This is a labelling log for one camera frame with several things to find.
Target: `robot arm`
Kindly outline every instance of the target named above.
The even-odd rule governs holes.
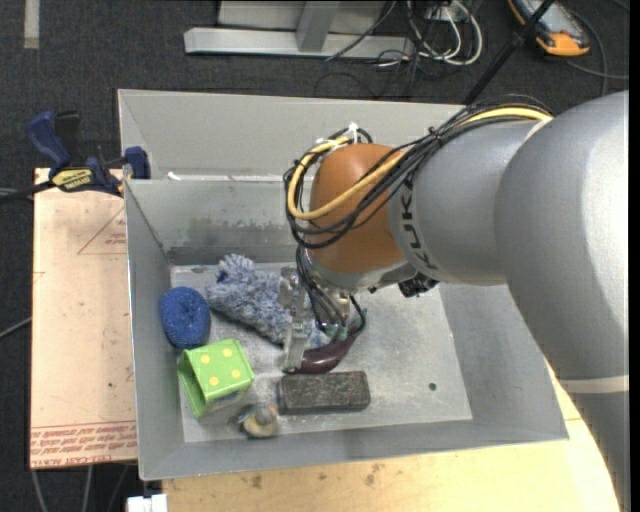
[[[628,106],[624,92],[555,119],[465,109],[403,148],[343,135],[286,182],[305,275],[330,299],[416,278],[508,284],[630,510]],[[318,160],[303,212],[293,178]]]

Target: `light wooden floor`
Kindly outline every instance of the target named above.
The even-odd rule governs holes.
[[[617,512],[607,469],[556,383],[570,439],[166,480],[171,512]]]

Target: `dark purple object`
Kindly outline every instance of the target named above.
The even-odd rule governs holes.
[[[347,355],[358,338],[360,329],[354,329],[342,341],[332,339],[327,345],[305,350],[302,365],[297,370],[287,373],[327,373],[333,370]]]

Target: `bin floor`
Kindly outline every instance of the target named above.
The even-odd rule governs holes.
[[[279,272],[281,266],[256,268]],[[189,286],[205,295],[215,270],[215,266],[173,267],[171,285]],[[358,300],[367,309],[367,327],[334,371],[364,371],[371,404],[359,412],[281,416],[280,435],[472,419],[439,290],[407,299],[397,287],[390,287],[374,295],[363,293]],[[242,344],[256,380],[240,402],[199,421],[180,390],[186,442],[244,438],[234,421],[241,409],[252,403],[276,403],[277,383],[284,376],[279,369],[283,350],[214,312],[209,341],[229,337]]]

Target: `yellow cable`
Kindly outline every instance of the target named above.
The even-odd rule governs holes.
[[[359,181],[358,183],[354,184],[352,187],[348,188],[341,195],[336,197],[333,201],[330,201],[324,206],[317,208],[311,212],[301,212],[296,208],[296,204],[294,200],[294,197],[295,197],[294,191],[295,191],[295,185],[297,184],[296,174],[299,174],[297,173],[298,169],[296,169],[296,172],[294,173],[294,177],[291,179],[291,184],[289,185],[289,194],[287,196],[287,207],[289,208],[289,213],[291,213],[291,215],[293,215],[296,219],[300,219],[300,220],[314,220],[314,219],[317,219],[318,217],[322,217],[323,215],[326,215],[327,213],[330,213],[333,210],[335,210],[342,203],[347,201],[353,195],[357,194],[360,190],[367,187],[369,184],[371,184],[378,178],[382,178],[391,169],[393,169],[393,166],[396,164],[396,162],[400,160],[403,156],[404,156],[403,152],[400,152],[395,156],[393,155],[389,156],[388,160],[384,164],[378,167],[374,172],[372,172],[365,179],[363,179],[362,181]]]
[[[533,119],[535,121],[550,121],[553,119],[549,114],[534,110],[526,107],[502,107],[495,110],[488,110],[487,112],[481,112],[475,116],[471,116],[469,119],[461,124],[470,123],[471,121],[480,121],[481,119],[491,119],[492,117],[499,116],[516,116],[524,117],[526,119]]]
[[[540,112],[538,110],[534,110],[526,107],[502,107],[502,108],[496,108],[495,110],[489,110],[487,112],[482,112],[480,114],[472,116],[466,121],[462,122],[461,125],[469,123],[471,121],[479,121],[481,119],[490,119],[490,118],[499,117],[499,116],[516,116],[516,117],[522,117],[525,119],[533,119],[537,121],[549,121],[553,119],[552,116],[545,114],[544,112]],[[298,210],[295,204],[295,191],[296,191],[296,187],[298,185],[300,176],[302,175],[302,172],[306,168],[306,164],[309,162],[309,160],[311,160],[311,158],[314,155],[318,153],[323,153],[328,149],[331,149],[332,147],[334,147],[336,144],[343,144],[349,140],[350,139],[348,137],[340,137],[335,142],[325,142],[323,144],[320,144],[319,146],[316,146],[315,148],[313,148],[309,153],[307,153],[307,155],[302,159],[300,164],[298,164],[298,166],[296,167],[296,170],[293,173],[293,177],[291,178],[291,184],[289,185],[289,193],[287,194],[287,208],[289,209],[289,213],[291,213],[293,217],[300,220],[314,220],[319,217],[322,217],[323,215],[326,215],[327,213],[332,212],[342,203],[344,203],[345,201],[350,199],[352,196],[360,192],[360,190],[369,186],[372,182],[375,182],[375,180],[377,180],[378,178],[382,178],[385,174],[387,174],[393,168],[396,162],[400,160],[404,155],[403,152],[395,156],[390,155],[388,157],[388,160],[384,164],[382,164],[378,169],[372,172],[369,176],[367,176],[362,181],[359,181],[358,183],[354,184],[352,187],[348,188],[345,192],[343,192],[340,196],[330,201],[329,203],[325,204],[324,206],[310,212],[301,212],[300,210]]]

